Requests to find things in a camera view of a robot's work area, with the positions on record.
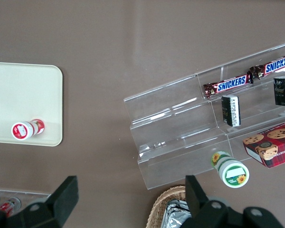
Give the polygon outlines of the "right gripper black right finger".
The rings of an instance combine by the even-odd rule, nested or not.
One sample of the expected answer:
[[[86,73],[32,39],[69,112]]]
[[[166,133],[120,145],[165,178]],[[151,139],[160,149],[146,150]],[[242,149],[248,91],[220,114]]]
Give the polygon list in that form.
[[[186,202],[191,218],[186,228],[224,228],[228,219],[228,207],[217,199],[210,200],[194,175],[185,178]]]

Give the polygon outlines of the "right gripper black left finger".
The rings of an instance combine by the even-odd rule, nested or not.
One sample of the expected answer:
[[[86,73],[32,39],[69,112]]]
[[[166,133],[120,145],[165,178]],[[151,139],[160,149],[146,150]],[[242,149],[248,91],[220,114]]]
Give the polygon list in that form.
[[[24,228],[61,228],[79,200],[77,176],[68,176],[44,202],[35,202],[21,212]]]

